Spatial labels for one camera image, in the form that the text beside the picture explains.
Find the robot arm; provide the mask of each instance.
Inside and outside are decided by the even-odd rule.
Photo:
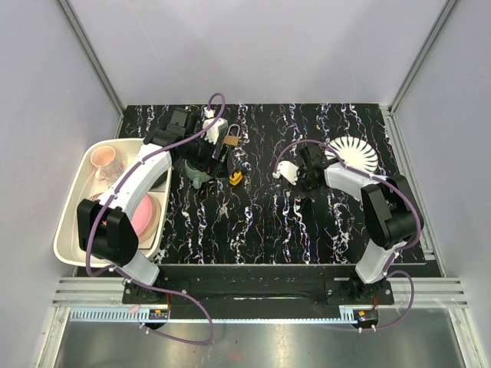
[[[206,111],[206,117],[203,128],[213,121],[213,112]],[[168,151],[161,150],[191,136],[198,119],[197,114],[176,109],[164,129],[156,129],[145,138],[135,160],[105,193],[96,201],[81,201],[77,207],[77,225],[79,246],[83,251],[87,250],[97,215],[109,203],[102,221],[97,224],[91,254],[115,264],[144,284],[155,283],[159,268],[139,251],[138,237],[130,220],[143,197],[156,182],[161,182],[178,159],[187,159],[193,168],[209,177],[222,173],[226,167],[223,139],[228,126],[222,118],[201,137]]]
[[[382,281],[391,255],[406,245],[416,231],[416,219],[404,201],[386,186],[345,169],[337,159],[328,159],[324,151],[315,144],[299,150],[303,165],[288,161],[278,165],[274,176],[285,177],[294,190],[304,196],[313,196],[321,188],[339,189],[361,200],[365,225],[370,241],[362,259],[356,265],[354,289],[363,292],[366,285]],[[418,217],[423,220],[414,195],[403,176],[377,176],[398,188],[414,205]]]

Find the white plastic tray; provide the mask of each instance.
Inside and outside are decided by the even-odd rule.
[[[94,144],[84,154],[82,162],[78,167],[77,175],[71,186],[67,201],[61,214],[56,236],[54,237],[54,253],[56,257],[69,265],[85,266],[85,252],[78,246],[77,231],[77,206],[82,199],[90,198],[94,194],[105,192],[109,183],[96,180],[95,168],[91,164],[92,152],[100,146],[112,146],[119,157],[124,169],[133,162],[135,156],[143,145],[139,138],[128,138],[123,140],[105,140]],[[167,180],[160,187],[152,189],[149,195],[153,196],[160,204],[160,220],[157,230],[147,240],[139,244],[140,250],[147,258],[152,258],[159,250],[162,238],[163,223],[166,217],[167,203],[169,201],[169,187],[172,170],[167,174]],[[91,258],[91,266],[102,268],[107,263],[95,257]]]

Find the padlock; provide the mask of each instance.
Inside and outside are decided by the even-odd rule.
[[[232,130],[232,128],[237,128],[236,136],[233,136],[230,133],[230,130]],[[223,140],[223,144],[226,144],[227,146],[231,146],[231,147],[237,147],[239,145],[239,134],[240,134],[240,126],[237,124],[232,124],[231,126],[229,126],[229,130],[227,131],[227,135]]]

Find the gray wall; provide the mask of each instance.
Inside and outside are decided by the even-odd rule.
[[[33,359],[59,277],[53,239],[84,151],[117,115],[55,1],[0,3],[0,360]]]
[[[388,104],[445,0],[70,0],[125,104]]]
[[[460,2],[396,112],[445,267],[491,351],[491,2]]]

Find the black table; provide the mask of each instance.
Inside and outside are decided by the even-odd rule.
[[[202,109],[201,105],[189,106]],[[129,106],[120,138],[144,137],[171,117],[176,105]],[[285,181],[272,178],[276,157],[293,140],[356,136],[379,159],[377,173],[397,172],[382,113],[376,104],[227,105],[229,124],[242,128],[230,167],[247,168],[237,186],[228,179],[195,190],[179,163],[157,264],[346,264],[361,259],[368,242],[361,204],[326,189],[315,201],[301,200]],[[403,263],[424,263],[420,246]]]

